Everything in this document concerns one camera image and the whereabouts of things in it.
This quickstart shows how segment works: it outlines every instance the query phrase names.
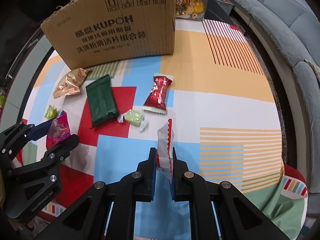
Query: tablecloth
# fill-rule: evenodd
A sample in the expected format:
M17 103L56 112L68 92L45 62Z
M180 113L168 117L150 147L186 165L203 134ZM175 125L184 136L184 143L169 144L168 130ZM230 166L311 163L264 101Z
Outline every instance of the tablecloth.
M148 158L157 130L172 119L177 157L206 180L232 182L291 239L304 222L307 191L300 180L284 176L282 136L268 80L240 30L222 22L177 20L173 56L153 56L94 67L81 95L53 99L69 68L54 52L41 71L23 114L26 123L46 121L49 105L68 113L79 146L61 165L64 185L57 200L69 206L93 182L119 181ZM120 113L145 115L144 132L111 120L91 128L85 86L109 74ZM167 114L141 109L153 74L174 76L166 97ZM45 137L23 149L23 164L39 161ZM188 203L171 200L169 181L156 176L151 203L137 203L134 235L155 239L191 239Z

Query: gray sofa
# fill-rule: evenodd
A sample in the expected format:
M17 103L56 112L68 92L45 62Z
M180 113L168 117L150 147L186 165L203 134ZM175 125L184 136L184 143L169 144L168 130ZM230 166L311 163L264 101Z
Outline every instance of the gray sofa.
M305 62L320 65L320 23L295 0L230 1L278 71L293 116L297 168L309 192L320 193L320 88Z

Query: brown cardboard box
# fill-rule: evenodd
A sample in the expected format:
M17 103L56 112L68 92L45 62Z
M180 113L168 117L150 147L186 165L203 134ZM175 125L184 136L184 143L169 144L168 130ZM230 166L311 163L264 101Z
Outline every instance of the brown cardboard box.
M175 0L76 0L41 28L71 70L172 54Z

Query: snack package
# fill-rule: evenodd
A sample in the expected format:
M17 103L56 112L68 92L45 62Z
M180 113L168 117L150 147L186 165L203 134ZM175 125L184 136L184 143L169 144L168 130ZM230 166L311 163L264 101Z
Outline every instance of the snack package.
M174 133L172 130L172 119L168 119L166 124L158 130L158 146L156 163L165 176L172 182L173 155L172 143Z
M172 81L173 76L155 73L153 76L153 86L151 92L143 104L142 109L165 114L167 112L164 103L165 95L167 94L167 89Z
M65 74L53 92L53 98L80 93L80 87L92 68L77 68Z
M118 116L118 122L123 123L123 118L134 126L140 127L140 131L143 131L148 122L144 120L144 116L137 111L130 109L128 112Z
M85 87L92 127L119 115L111 90L110 76L105 75Z
M47 119L56 118L57 117L57 108L53 109L53 107L51 105L49 105L44 117Z
M59 116L52 120L51 126L47 133L45 146L49 150L52 146L63 141L71 135L67 113L61 111Z

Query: gold snack package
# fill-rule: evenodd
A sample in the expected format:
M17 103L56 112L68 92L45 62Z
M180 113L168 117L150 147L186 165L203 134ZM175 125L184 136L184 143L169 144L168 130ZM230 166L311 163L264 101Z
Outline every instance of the gold snack package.
M91 70L92 68L77 68L65 74L54 90L53 98L79 94L80 87Z

